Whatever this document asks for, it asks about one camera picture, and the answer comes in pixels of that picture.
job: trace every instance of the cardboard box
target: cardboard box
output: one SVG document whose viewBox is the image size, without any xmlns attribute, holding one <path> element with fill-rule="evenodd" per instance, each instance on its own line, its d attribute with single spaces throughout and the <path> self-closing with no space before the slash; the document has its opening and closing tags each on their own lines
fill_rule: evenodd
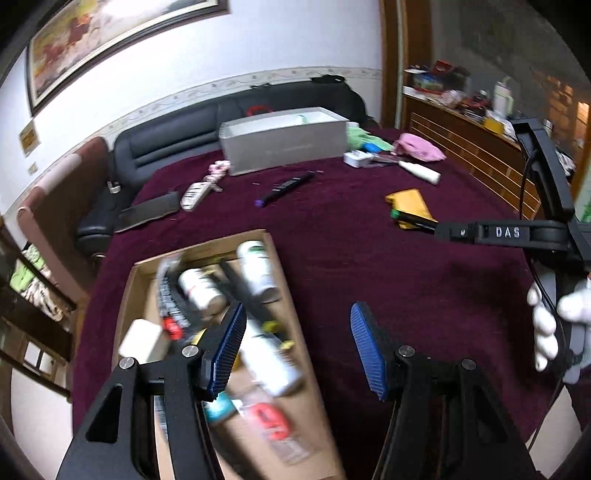
<svg viewBox="0 0 591 480">
<path fill-rule="evenodd" d="M 271 236 L 264 230 L 254 230 L 183 248 L 176 252 L 182 252 L 182 259 L 187 267 L 205 267 L 217 264 L 221 258 L 235 260 L 238 245 L 249 240 L 259 240 L 265 243 L 272 263 L 273 276 L 281 290 L 281 300 L 267 304 L 267 306 L 275 317 L 282 321 L 290 338 L 295 341 L 291 355 L 301 368 L 305 378 L 304 386 L 300 390 L 288 397 L 277 398 L 276 402 L 295 426 L 296 431 L 301 434 L 307 444 L 313 447 L 314 453 L 302 462 L 288 466 L 279 460 L 266 441 L 257 432 L 251 430 L 239 415 L 234 415 L 227 420 L 224 426 L 232 432 L 241 449 L 250 457 L 259 472 L 269 480 L 344 479 L 345 474 L 324 411 L 320 390 L 300 329 L 300 322 Z M 119 310 L 113 346 L 113 367 L 120 360 L 117 350 L 133 320 L 144 318 L 160 323 L 156 304 L 155 273 L 160 260 L 176 252 L 139 262 L 131 270 Z M 236 263 L 236 261 L 232 262 L 235 268 L 237 267 Z M 252 378 L 249 372 L 245 367 L 241 367 L 232 373 L 228 389 L 239 393 L 251 385 Z M 156 429 L 158 461 L 161 478 L 165 480 L 172 478 L 170 454 L 167 452 L 168 447 L 162 432 L 158 431 L 160 427 L 157 426 Z M 220 464 L 226 479 L 239 479 L 224 461 L 220 461 Z"/>
<path fill-rule="evenodd" d="M 322 107 L 239 118 L 223 123 L 219 136 L 231 175 L 342 157 L 349 149 L 347 119 Z"/>
</svg>

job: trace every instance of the remote control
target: remote control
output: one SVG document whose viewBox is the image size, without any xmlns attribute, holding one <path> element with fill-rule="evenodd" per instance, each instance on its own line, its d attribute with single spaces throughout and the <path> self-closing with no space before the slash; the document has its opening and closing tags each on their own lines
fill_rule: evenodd
<svg viewBox="0 0 591 480">
<path fill-rule="evenodd" d="M 192 212 L 197 204 L 203 200 L 212 188 L 212 184 L 206 181 L 193 183 L 181 199 L 181 208 L 185 212 Z"/>
</svg>

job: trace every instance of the black cable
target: black cable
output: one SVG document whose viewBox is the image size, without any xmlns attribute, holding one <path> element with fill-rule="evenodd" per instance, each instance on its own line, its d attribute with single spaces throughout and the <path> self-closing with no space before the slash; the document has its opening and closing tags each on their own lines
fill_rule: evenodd
<svg viewBox="0 0 591 480">
<path fill-rule="evenodd" d="M 523 202 L 524 202 L 524 196 L 525 196 L 525 182 L 527 181 L 527 174 L 529 173 L 529 170 L 531 168 L 531 163 L 537 153 L 538 153 L 537 150 L 534 150 L 531 153 L 531 155 L 528 157 L 527 161 L 525 162 L 525 168 L 523 171 L 523 178 L 521 179 L 521 188 L 519 189 L 519 220 L 521 220 L 523 218 Z M 540 281 L 538 273 L 536 272 L 534 265 L 531 261 L 531 256 L 530 256 L 529 252 L 527 252 L 526 250 L 523 250 L 523 253 L 525 256 L 525 262 L 527 263 L 527 268 L 530 269 L 530 273 L 534 277 L 534 282 L 537 285 L 537 287 L 540 291 L 540 294 L 542 295 L 542 298 L 540 300 L 543 299 L 544 302 L 546 302 L 547 306 L 552 310 L 552 313 L 554 314 L 554 318 L 558 319 L 558 311 L 556 310 L 556 305 L 550 299 L 548 292 L 546 291 L 546 289 L 542 285 L 542 282 Z M 564 328 L 562 326 L 562 323 L 559 320 L 556 320 L 556 323 L 558 324 L 558 327 L 559 327 L 559 330 L 560 330 L 560 333 L 562 336 L 563 345 L 566 345 L 566 335 L 564 334 Z M 554 405 L 554 402 L 558 398 L 558 395 L 560 395 L 563 376 L 564 375 L 558 376 L 558 381 L 556 382 L 556 386 L 554 387 L 554 392 L 552 393 L 552 397 L 550 397 L 550 404 L 548 405 L 548 408 L 546 409 L 544 416 L 542 416 L 542 421 L 539 423 L 539 425 L 534 430 L 534 435 L 531 439 L 530 446 L 527 447 L 528 452 L 531 451 L 531 448 L 534 446 L 535 440 L 537 439 L 538 434 L 540 433 L 540 430 L 542 428 L 542 425 L 544 424 L 545 418 L 547 417 L 548 413 L 550 412 L 552 405 Z"/>
<path fill-rule="evenodd" d="M 530 452 L 531 448 L 534 446 L 535 440 L 538 437 L 540 430 L 542 429 L 542 425 L 544 424 L 544 420 L 546 419 L 548 413 L 550 412 L 552 405 L 554 405 L 554 402 L 558 398 L 558 395 L 560 395 L 560 391 L 562 390 L 561 387 L 562 387 L 562 377 L 559 377 L 558 382 L 556 383 L 556 387 L 554 387 L 554 392 L 552 393 L 552 397 L 550 398 L 550 404 L 548 405 L 548 408 L 546 409 L 544 416 L 542 417 L 542 421 L 537 426 L 537 428 L 534 430 L 534 436 L 531 438 L 530 446 L 527 447 L 528 452 Z"/>
</svg>

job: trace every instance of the open cardboard tray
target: open cardboard tray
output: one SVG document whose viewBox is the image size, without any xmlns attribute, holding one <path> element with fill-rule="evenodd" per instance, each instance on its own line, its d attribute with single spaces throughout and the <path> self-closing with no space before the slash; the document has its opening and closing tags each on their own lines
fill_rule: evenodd
<svg viewBox="0 0 591 480">
<path fill-rule="evenodd" d="M 266 441 L 259 436 L 258 432 L 253 431 L 239 415 L 234 415 L 225 421 L 224 426 L 233 434 L 237 443 L 243 452 L 249 456 L 257 470 L 269 480 L 344 479 L 345 474 L 334 438 L 330 432 L 320 390 L 301 332 L 300 322 L 271 235 L 264 230 L 254 230 L 211 240 L 135 264 L 129 274 L 121 308 L 119 309 L 115 344 L 113 346 L 113 368 L 121 358 L 117 351 L 119 344 L 125 337 L 133 320 L 144 318 L 154 323 L 161 322 L 156 304 L 155 275 L 162 258 L 173 253 L 182 252 L 182 261 L 185 267 L 206 267 L 217 264 L 221 258 L 236 260 L 238 245 L 249 240 L 262 241 L 267 248 L 273 276 L 281 290 L 281 300 L 267 304 L 267 306 L 275 317 L 282 321 L 289 337 L 295 341 L 295 346 L 290 354 L 304 374 L 302 388 L 288 397 L 276 398 L 275 400 L 294 425 L 297 434 L 303 438 L 306 445 L 313 447 L 314 453 L 302 462 L 289 466 L 276 456 Z M 237 267 L 236 262 L 231 264 L 235 268 Z M 233 393 L 240 393 L 251 385 L 252 378 L 250 374 L 245 367 L 241 367 L 232 373 L 228 389 Z M 161 479 L 174 478 L 168 447 L 158 425 L 156 426 L 156 439 Z M 238 480 L 240 478 L 221 459 L 220 464 L 226 479 Z"/>
</svg>

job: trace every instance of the wooden cabinet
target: wooden cabinet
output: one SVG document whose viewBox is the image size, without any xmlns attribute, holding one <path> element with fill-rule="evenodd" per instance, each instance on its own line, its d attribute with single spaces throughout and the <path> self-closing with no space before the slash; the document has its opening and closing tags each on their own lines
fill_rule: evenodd
<svg viewBox="0 0 591 480">
<path fill-rule="evenodd" d="M 519 145 L 455 111 L 408 95 L 404 95 L 402 128 L 438 146 L 448 161 L 465 168 L 518 210 L 525 167 Z M 527 180 L 524 216 L 533 218 L 539 206 L 535 186 Z"/>
</svg>

